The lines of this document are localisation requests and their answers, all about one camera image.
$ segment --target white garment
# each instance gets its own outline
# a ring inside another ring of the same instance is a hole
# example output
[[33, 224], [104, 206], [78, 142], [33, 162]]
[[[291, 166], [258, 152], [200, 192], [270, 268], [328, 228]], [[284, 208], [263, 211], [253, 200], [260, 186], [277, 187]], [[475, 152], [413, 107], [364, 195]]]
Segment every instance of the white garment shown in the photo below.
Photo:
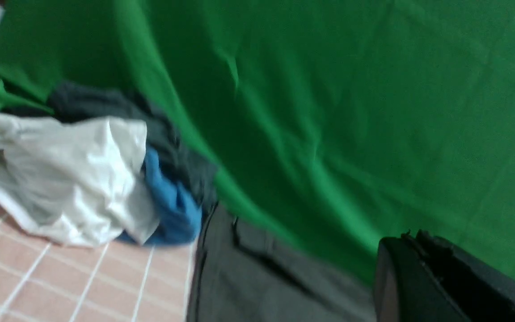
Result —
[[126, 230], [144, 243], [159, 224], [140, 175], [146, 124], [72, 125], [0, 114], [0, 206], [29, 234], [96, 247]]

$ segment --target dark gray cloth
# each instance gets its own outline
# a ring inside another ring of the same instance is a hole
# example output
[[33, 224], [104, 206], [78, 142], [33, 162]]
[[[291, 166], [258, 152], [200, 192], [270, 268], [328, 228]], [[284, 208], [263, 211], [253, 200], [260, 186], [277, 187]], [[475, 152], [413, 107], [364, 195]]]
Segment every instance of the dark gray cloth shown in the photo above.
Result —
[[515, 322], [515, 281], [444, 238], [383, 238], [376, 271], [380, 321]]
[[198, 240], [187, 322], [373, 322], [370, 289], [219, 206]]
[[[143, 120], [147, 124], [147, 142], [158, 152], [160, 168], [173, 182], [182, 182], [192, 196], [210, 213], [217, 202], [213, 179], [217, 167], [186, 146], [180, 133], [163, 110], [143, 95], [119, 90], [103, 90], [65, 81], [53, 90], [47, 104], [62, 123], [75, 123], [103, 116]], [[1, 112], [21, 117], [50, 116], [44, 110], [28, 106], [7, 106]]]

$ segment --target green cloth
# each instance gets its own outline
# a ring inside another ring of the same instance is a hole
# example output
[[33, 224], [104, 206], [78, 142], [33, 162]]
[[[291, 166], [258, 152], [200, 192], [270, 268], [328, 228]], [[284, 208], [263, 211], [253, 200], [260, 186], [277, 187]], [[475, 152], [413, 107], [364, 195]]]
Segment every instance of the green cloth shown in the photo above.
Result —
[[137, 87], [233, 212], [368, 283], [409, 229], [515, 279], [514, 1], [15, 0], [0, 78]]

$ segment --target gray fabric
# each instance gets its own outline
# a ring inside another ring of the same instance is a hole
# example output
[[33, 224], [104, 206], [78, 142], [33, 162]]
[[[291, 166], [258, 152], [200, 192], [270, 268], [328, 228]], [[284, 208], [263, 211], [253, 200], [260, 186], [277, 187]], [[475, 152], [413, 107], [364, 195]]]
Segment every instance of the gray fabric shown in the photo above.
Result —
[[370, 290], [223, 207], [198, 243], [187, 322], [373, 322]]

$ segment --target pile of clothes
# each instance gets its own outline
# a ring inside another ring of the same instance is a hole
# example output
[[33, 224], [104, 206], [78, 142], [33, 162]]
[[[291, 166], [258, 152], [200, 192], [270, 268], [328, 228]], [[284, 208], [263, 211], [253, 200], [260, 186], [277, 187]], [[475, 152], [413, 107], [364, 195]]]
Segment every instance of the pile of clothes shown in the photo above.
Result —
[[25, 232], [73, 246], [196, 239], [217, 171], [139, 93], [63, 82], [52, 113], [0, 110], [0, 205]]

